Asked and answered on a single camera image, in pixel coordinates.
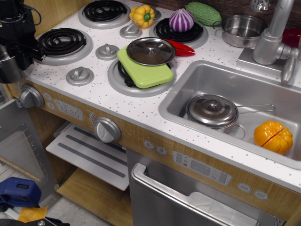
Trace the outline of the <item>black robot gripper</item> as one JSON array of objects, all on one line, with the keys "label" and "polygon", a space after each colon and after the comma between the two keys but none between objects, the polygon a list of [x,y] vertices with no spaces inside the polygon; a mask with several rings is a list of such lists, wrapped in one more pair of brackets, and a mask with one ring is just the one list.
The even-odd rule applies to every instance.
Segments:
[{"label": "black robot gripper", "polygon": [[26,70],[33,60],[42,61],[45,49],[35,39],[35,27],[41,23],[34,22],[32,12],[36,9],[24,4],[23,0],[2,0],[0,2],[0,44],[8,53],[14,53],[21,70]]}]

